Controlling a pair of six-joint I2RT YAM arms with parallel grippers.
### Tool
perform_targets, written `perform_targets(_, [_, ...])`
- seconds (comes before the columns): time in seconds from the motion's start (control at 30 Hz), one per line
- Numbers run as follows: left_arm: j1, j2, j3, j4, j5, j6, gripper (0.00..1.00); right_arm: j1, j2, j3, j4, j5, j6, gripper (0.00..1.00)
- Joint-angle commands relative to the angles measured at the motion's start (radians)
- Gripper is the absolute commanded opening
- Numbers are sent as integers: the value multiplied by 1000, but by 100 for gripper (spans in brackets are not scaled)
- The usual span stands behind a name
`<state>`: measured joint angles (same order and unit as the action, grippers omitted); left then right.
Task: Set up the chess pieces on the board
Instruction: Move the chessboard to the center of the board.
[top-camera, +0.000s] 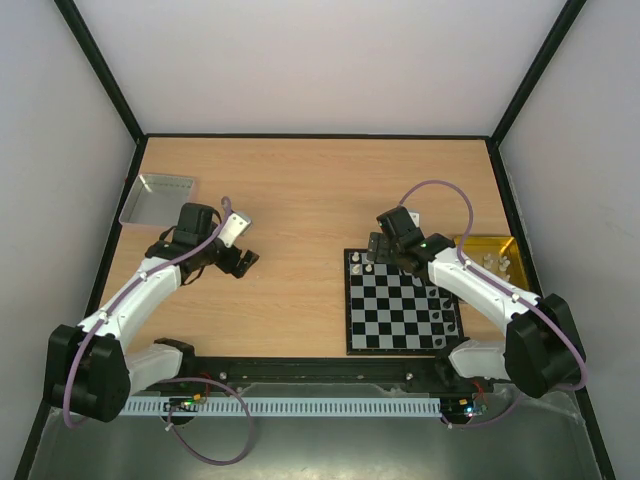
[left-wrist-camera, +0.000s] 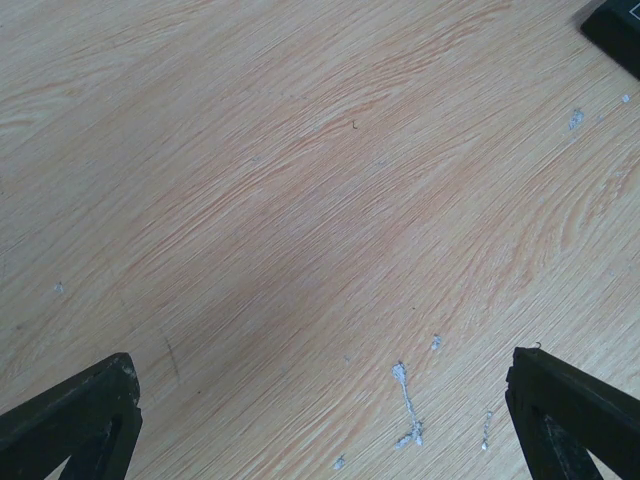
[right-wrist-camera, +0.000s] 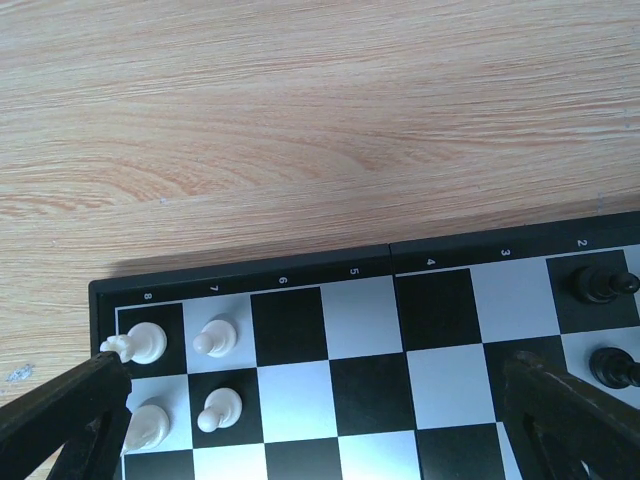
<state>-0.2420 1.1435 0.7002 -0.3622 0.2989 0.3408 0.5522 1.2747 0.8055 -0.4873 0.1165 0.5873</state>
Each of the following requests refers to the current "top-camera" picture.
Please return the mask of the black magnetic chess board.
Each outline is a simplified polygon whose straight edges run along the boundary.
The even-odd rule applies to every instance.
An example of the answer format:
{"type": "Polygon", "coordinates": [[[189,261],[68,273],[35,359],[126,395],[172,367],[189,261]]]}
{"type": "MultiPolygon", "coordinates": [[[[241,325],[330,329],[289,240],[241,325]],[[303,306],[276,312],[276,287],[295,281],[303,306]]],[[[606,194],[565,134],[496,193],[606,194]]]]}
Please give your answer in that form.
{"type": "Polygon", "coordinates": [[[364,249],[346,249],[343,260],[347,354],[435,355],[464,337],[458,298],[449,291],[370,262],[364,249]]]}

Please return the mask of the gold metal tin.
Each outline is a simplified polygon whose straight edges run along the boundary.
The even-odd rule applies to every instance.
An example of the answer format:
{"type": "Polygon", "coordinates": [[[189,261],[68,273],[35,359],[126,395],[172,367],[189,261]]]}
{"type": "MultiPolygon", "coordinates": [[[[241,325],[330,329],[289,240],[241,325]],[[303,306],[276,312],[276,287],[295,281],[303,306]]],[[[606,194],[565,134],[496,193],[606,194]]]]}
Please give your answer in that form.
{"type": "Polygon", "coordinates": [[[530,284],[516,239],[512,236],[469,236],[463,252],[480,266],[524,290],[530,284]]]}

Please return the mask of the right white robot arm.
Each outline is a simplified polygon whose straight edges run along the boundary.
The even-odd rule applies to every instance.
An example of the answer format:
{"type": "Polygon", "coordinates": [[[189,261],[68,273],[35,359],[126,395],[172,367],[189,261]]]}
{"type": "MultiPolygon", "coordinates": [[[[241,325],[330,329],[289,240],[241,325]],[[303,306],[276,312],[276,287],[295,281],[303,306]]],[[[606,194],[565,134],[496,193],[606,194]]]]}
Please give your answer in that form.
{"type": "Polygon", "coordinates": [[[466,257],[453,240],[425,236],[409,211],[397,206],[376,219],[367,257],[441,287],[488,318],[498,342],[473,339],[445,350],[436,379],[455,392],[471,378],[506,381],[529,397],[553,389],[579,390],[587,380],[586,355],[569,304],[523,290],[466,257]]]}

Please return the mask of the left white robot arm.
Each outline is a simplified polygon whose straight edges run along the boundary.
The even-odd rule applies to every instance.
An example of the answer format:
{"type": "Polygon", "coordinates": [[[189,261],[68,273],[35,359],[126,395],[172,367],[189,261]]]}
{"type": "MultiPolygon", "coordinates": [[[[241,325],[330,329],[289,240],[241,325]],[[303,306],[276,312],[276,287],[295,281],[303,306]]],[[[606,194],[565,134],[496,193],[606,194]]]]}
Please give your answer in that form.
{"type": "Polygon", "coordinates": [[[176,225],[145,253],[133,276],[114,296],[75,327],[58,326],[48,340],[43,398],[61,410],[66,426],[87,419],[110,422],[128,398],[178,376],[192,346],[161,339],[134,354],[127,349],[156,308],[179,288],[199,279],[209,266],[236,278],[258,255],[236,247],[252,226],[233,210],[186,203],[176,225]]]}

